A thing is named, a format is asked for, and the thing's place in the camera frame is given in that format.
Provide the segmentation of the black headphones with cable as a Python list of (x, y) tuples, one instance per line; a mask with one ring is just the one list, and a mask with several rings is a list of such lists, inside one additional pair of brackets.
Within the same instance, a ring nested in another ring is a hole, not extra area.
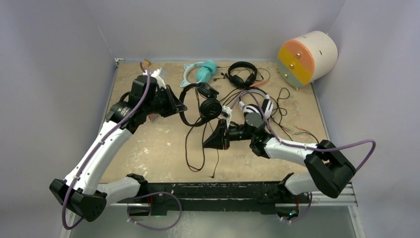
[(194, 90), (197, 103), (198, 103), (198, 110), (199, 110), (199, 117), (194, 123), (190, 123), (186, 116), (185, 112), (182, 111), (179, 113), (181, 121), (188, 126), (190, 129), (185, 136), (185, 161), (188, 169), (194, 173), (201, 171), (204, 168), (206, 156), (204, 152), (204, 147), (202, 147), (202, 154), (203, 154), (203, 161), (202, 165), (199, 168), (191, 166), (188, 161), (188, 149), (187, 149), (187, 142), (190, 133), (196, 127), (204, 126), (203, 132), (206, 131), (207, 125), (213, 119), (216, 119), (222, 113), (222, 105), (220, 101), (217, 99), (219, 92), (211, 87), (208, 83), (192, 83), (184, 87), (181, 91), (179, 100), (181, 103), (184, 103), (185, 97), (189, 90)]

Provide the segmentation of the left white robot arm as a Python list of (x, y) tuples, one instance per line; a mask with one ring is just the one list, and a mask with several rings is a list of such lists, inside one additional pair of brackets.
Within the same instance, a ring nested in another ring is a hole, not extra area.
[(116, 153), (149, 115), (165, 118), (186, 110), (169, 85), (146, 75), (134, 79), (131, 90), (111, 106), (97, 138), (77, 166), (64, 179), (51, 182), (50, 191), (62, 205), (62, 218), (71, 211), (92, 222), (113, 203), (127, 198), (136, 203), (145, 201), (148, 190), (143, 176), (129, 174), (103, 184), (100, 180)]

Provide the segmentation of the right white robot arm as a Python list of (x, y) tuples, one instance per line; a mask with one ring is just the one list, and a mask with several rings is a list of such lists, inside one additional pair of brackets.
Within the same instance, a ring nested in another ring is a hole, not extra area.
[(278, 188), (279, 198), (291, 201), (298, 194), (319, 191), (330, 198), (337, 198), (356, 174), (356, 168), (335, 145), (322, 140), (304, 144), (277, 140), (265, 129), (262, 116), (250, 113), (243, 124), (228, 126), (221, 119), (215, 131), (203, 142), (204, 148), (227, 150), (231, 141), (248, 140), (249, 148), (259, 157), (282, 159), (306, 167), (303, 174), (288, 174)]

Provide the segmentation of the teal cat ear headphones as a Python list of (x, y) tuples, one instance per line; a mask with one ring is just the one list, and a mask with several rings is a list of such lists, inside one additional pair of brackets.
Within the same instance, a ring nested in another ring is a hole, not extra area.
[(191, 82), (188, 81), (188, 74), (195, 68), (198, 68), (198, 71), (196, 73), (197, 83), (209, 82), (211, 77), (217, 72), (217, 65), (212, 60), (184, 64), (183, 80), (180, 84), (180, 87), (183, 88), (191, 84)]

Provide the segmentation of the white and black headphones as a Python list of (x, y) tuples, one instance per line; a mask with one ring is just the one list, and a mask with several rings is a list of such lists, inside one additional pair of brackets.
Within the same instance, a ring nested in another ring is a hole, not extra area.
[(262, 96), (263, 101), (260, 106), (258, 106), (257, 104), (246, 105), (242, 98), (245, 97), (247, 94), (244, 93), (241, 96), (239, 96), (239, 108), (242, 111), (243, 116), (245, 117), (247, 114), (256, 113), (260, 115), (261, 118), (265, 116), (267, 119), (269, 119), (274, 109), (274, 103), (270, 95), (258, 87), (250, 87), (247, 89), (247, 91), (249, 91), (251, 95), (258, 94)]

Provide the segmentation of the black headphones with pink mic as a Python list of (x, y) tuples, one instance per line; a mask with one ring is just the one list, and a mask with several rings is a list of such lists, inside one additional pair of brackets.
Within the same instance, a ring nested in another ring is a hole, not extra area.
[(247, 89), (258, 87), (268, 83), (271, 79), (271, 72), (268, 69), (257, 67), (247, 61), (238, 61), (229, 66), (218, 66), (218, 69), (225, 68), (226, 72), (221, 72), (219, 77), (213, 80), (226, 79), (237, 89)]

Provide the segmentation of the yellow block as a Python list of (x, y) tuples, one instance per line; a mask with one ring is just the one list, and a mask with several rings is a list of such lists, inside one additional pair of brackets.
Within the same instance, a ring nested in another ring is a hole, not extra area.
[(148, 66), (150, 66), (150, 65), (151, 65), (151, 62), (150, 62), (150, 61), (148, 61), (148, 60), (146, 60), (146, 59), (144, 59), (144, 60), (143, 60), (143, 62), (144, 62), (146, 65), (148, 65)]

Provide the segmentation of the round drawer cabinet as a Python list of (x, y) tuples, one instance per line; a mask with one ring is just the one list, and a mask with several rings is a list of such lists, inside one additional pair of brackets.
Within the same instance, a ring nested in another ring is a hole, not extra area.
[(329, 73), (337, 59), (338, 48), (329, 35), (312, 31), (283, 43), (277, 71), (289, 85), (302, 88)]

